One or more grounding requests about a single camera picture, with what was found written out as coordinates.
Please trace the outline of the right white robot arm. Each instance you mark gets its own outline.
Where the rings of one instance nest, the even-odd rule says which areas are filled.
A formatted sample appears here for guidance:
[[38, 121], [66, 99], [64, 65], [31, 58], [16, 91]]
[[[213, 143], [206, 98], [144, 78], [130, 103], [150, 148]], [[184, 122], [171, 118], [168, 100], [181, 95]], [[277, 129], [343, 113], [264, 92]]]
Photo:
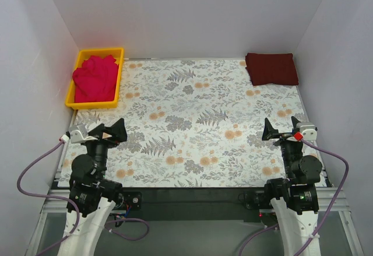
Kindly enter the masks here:
[[280, 147], [285, 177], [267, 180], [264, 202], [275, 211], [285, 255], [320, 255], [316, 184], [321, 180], [322, 163], [304, 155], [303, 140], [314, 141], [317, 128], [310, 122], [291, 118], [291, 132], [279, 132], [265, 119], [263, 141], [275, 140]]

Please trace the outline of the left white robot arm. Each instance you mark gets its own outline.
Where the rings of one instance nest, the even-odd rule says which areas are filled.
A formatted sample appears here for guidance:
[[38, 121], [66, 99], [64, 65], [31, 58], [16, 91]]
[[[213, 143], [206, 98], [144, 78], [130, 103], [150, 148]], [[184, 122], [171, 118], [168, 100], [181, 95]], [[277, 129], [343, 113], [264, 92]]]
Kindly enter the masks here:
[[109, 214], [124, 202], [122, 185], [106, 179], [105, 172], [108, 150], [127, 140], [125, 122], [120, 118], [91, 131], [78, 124], [69, 128], [67, 136], [71, 144], [84, 146], [86, 153], [72, 161], [64, 241], [58, 255], [93, 255]]

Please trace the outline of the red t-shirt in bin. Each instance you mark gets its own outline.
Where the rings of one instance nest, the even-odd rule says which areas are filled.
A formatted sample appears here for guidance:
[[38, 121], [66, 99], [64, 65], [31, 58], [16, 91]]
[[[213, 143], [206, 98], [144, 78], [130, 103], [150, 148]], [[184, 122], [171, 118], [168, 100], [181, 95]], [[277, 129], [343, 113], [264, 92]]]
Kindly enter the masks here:
[[72, 75], [75, 103], [107, 102], [115, 98], [118, 64], [112, 55], [92, 55]]

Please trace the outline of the folded dark red t-shirt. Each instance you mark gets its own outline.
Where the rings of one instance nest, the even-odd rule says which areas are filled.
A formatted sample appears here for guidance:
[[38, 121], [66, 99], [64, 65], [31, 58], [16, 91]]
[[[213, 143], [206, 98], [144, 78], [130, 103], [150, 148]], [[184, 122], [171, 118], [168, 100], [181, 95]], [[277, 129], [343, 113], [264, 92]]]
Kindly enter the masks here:
[[245, 56], [246, 69], [254, 86], [275, 84], [298, 86], [293, 54], [257, 54]]

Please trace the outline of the floral patterned table mat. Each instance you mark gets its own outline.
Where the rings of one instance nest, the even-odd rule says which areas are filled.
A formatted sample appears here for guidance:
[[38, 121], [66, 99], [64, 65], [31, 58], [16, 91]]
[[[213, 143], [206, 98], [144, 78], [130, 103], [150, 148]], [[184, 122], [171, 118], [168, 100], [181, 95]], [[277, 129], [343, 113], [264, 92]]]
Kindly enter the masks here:
[[108, 151], [106, 177], [124, 187], [261, 187], [284, 177], [280, 148], [262, 140], [307, 121], [295, 86], [254, 86], [238, 59], [127, 61], [118, 106], [79, 110], [91, 130], [123, 118], [126, 142]]

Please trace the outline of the aluminium rail frame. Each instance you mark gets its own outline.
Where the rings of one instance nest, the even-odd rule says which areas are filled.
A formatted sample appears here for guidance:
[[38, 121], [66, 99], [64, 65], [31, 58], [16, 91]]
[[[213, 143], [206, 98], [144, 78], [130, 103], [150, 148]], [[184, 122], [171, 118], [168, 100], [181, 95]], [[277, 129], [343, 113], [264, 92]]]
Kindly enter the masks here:
[[97, 180], [90, 186], [75, 184], [44, 196], [43, 214], [64, 213], [72, 234], [93, 230], [83, 244], [92, 254], [108, 217], [116, 222], [148, 220], [228, 220], [246, 213], [264, 217], [267, 229], [281, 232], [286, 255], [319, 255], [319, 233], [328, 215], [340, 213], [353, 255], [362, 255], [361, 244], [350, 218], [341, 188], [299, 185], [294, 179], [269, 180], [250, 188], [124, 188]]

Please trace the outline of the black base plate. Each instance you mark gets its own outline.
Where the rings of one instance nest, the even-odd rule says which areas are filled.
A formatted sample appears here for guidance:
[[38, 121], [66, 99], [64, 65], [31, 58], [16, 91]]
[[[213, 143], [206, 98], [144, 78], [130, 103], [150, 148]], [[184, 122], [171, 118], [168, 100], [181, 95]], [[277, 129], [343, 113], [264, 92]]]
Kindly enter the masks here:
[[243, 220], [274, 212], [263, 188], [125, 188], [130, 217], [146, 221]]

